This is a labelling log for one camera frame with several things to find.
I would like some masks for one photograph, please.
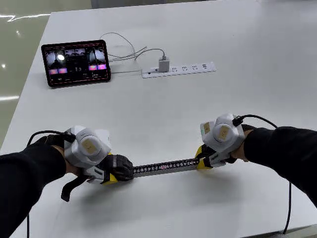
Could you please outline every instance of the yellow part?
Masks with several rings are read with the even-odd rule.
[[[212,169],[212,168],[206,167],[204,161],[203,161],[203,160],[200,160],[200,162],[198,163],[196,169],[197,169],[197,170],[210,170],[210,169]]]
[[[201,153],[202,153],[202,145],[198,148],[196,155],[195,155],[195,158]]]
[[[118,180],[115,178],[113,174],[110,174],[110,179],[107,182],[104,182],[103,185],[113,184],[118,182]]]

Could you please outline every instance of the power strip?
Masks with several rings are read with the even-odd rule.
[[[181,65],[181,66],[171,66],[169,72],[158,72],[159,68],[151,68],[148,71],[142,70],[142,78],[153,78],[153,77],[163,77],[163,76],[172,76],[180,74],[189,74],[189,73],[204,73],[216,71],[216,67],[213,62],[208,63],[194,63],[190,65]]]

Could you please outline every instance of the black strap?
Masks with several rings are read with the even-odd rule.
[[[88,175],[84,175],[81,174],[80,176],[78,176],[77,178],[75,178],[73,181],[65,184],[65,186],[63,187],[63,190],[61,191],[61,198],[66,201],[69,202],[69,198],[70,198],[70,193],[72,192],[72,190],[76,187],[78,187],[79,185],[81,185],[84,181],[86,181],[89,178]]]

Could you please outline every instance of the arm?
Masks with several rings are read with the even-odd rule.
[[[293,127],[276,130],[257,128],[245,132],[246,139],[231,155],[274,169],[317,206],[317,132]]]
[[[1,237],[9,237],[21,224],[46,184],[75,170],[58,146],[33,144],[20,153],[0,156]]]

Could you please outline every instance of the yellow label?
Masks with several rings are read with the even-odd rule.
[[[92,154],[97,150],[90,139],[84,140],[81,144],[89,154]]]
[[[229,128],[223,125],[223,126],[220,128],[220,132],[219,132],[219,135],[218,135],[218,139],[225,140],[226,137],[227,137],[228,131],[229,131]]]
[[[207,134],[210,131],[209,122],[204,124],[204,130],[205,130],[205,134]]]

